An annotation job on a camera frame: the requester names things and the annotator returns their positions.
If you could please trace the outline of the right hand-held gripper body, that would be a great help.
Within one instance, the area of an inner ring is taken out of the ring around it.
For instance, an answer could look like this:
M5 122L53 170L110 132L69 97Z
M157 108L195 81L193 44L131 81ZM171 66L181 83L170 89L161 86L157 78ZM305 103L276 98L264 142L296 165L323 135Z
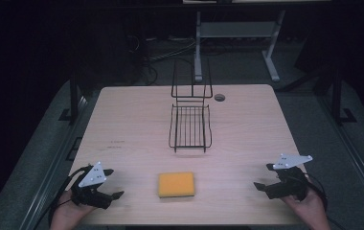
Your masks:
M270 199L285 196L295 196L298 200L303 200L307 195L308 180L304 172L299 168L306 162L312 160L310 155L292 155L281 153L274 164L275 172L280 179L276 184L268 185L266 191Z

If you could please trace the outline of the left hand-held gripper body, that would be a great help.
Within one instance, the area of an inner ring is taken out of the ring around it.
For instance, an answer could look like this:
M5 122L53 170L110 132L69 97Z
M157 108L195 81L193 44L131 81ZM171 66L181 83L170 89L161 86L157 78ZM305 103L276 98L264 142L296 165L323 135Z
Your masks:
M103 173L101 162L81 168L82 174L71 186L72 201L76 205L88 205L107 209L111 202L111 195L98 191L98 188L107 180Z

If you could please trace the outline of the person's left hand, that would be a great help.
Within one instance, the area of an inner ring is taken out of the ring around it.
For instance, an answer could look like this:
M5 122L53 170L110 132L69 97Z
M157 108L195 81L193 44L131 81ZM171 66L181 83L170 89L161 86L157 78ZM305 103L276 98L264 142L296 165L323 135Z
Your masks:
M52 216L50 230L74 230L87 215L96 210L93 206L76 205L70 200L71 196L71 191L64 191L60 196L59 206Z

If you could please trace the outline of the yellow sponge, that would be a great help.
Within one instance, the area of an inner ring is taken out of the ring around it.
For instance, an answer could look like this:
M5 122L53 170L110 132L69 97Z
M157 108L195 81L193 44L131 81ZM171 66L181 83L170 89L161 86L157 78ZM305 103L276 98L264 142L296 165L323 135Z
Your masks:
M166 172L159 174L159 197L181 197L194 195L195 186L192 172Z

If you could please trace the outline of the black metal post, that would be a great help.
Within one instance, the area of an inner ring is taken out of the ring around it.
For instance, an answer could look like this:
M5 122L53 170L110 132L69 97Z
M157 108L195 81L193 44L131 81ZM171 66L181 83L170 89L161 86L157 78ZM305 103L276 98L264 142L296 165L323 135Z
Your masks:
M70 124L73 124L78 117L79 110L78 110L78 85L77 85L77 78L75 75L72 75L70 80Z

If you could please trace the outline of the black wire rack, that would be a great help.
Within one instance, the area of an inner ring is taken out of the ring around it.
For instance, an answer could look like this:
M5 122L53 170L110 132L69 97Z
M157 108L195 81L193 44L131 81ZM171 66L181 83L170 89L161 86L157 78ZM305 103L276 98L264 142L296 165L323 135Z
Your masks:
M169 146L174 150L198 149L206 151L213 143L209 100L214 96L211 76L201 81L194 73L179 75L179 62L173 65L171 97L171 125Z

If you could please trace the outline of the person's right hand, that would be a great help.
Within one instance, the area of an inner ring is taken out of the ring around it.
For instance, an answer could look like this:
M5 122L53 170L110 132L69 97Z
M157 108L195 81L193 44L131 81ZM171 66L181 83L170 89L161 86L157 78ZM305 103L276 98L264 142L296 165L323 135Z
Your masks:
M285 196L281 201L286 204L309 230L331 230L322 198L310 187L307 196L296 200L294 196Z

